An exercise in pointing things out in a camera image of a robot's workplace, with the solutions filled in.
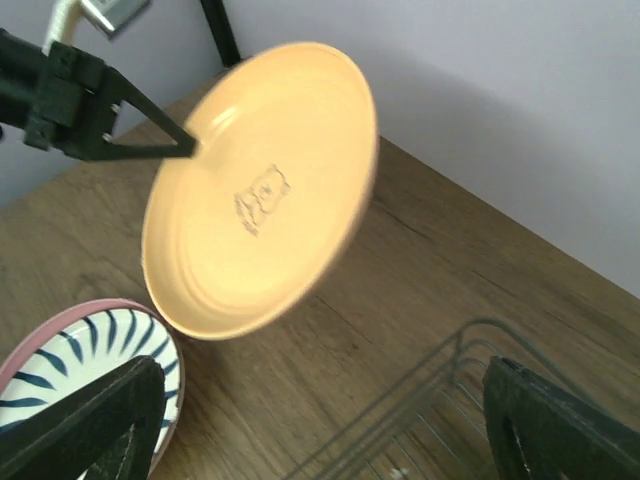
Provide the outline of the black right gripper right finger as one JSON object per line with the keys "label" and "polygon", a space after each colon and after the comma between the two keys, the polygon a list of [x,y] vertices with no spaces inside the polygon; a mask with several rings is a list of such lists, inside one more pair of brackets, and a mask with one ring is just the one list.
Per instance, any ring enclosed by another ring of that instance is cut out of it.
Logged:
{"label": "black right gripper right finger", "polygon": [[639,433],[517,362],[483,377],[487,436],[501,479],[637,479]]}

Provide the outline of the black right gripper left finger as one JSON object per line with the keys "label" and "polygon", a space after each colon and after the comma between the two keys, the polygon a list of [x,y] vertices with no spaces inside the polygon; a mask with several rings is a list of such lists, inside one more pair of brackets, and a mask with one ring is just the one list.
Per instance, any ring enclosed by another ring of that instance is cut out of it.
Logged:
{"label": "black right gripper left finger", "polygon": [[1,435],[3,479],[146,479],[164,372],[138,356]]}

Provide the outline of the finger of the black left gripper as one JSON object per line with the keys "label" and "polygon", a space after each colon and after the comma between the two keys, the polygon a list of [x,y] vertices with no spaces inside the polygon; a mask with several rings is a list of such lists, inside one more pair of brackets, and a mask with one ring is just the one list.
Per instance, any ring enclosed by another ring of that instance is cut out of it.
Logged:
{"label": "finger of the black left gripper", "polygon": [[[102,86],[102,106],[103,160],[186,158],[196,150],[197,140],[180,123],[112,67]],[[117,133],[122,116],[129,114],[140,117],[140,138]]]}

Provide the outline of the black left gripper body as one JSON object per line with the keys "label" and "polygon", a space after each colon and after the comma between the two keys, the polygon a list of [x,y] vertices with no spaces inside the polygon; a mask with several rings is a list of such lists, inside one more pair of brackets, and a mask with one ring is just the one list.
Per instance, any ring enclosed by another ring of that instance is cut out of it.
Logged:
{"label": "black left gripper body", "polygon": [[44,52],[1,31],[1,123],[23,132],[23,143],[57,149],[82,161],[114,161],[120,148],[109,140],[120,74],[101,59],[53,42]]}

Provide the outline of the orange plate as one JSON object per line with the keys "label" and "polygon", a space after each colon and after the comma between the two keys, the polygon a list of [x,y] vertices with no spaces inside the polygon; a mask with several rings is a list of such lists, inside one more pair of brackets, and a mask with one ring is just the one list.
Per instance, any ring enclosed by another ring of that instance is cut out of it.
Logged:
{"label": "orange plate", "polygon": [[301,301],[359,228],[378,166],[374,98],[345,53],[294,42],[233,69],[186,125],[199,145],[157,172],[144,280],[179,332],[239,337]]}

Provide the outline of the black frame post left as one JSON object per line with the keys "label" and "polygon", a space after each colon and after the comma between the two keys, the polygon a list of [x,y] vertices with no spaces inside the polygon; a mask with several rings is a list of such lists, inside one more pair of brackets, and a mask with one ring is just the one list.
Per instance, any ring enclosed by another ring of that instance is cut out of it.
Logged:
{"label": "black frame post left", "polygon": [[216,49],[225,68],[241,62],[242,57],[223,0],[200,0]]}

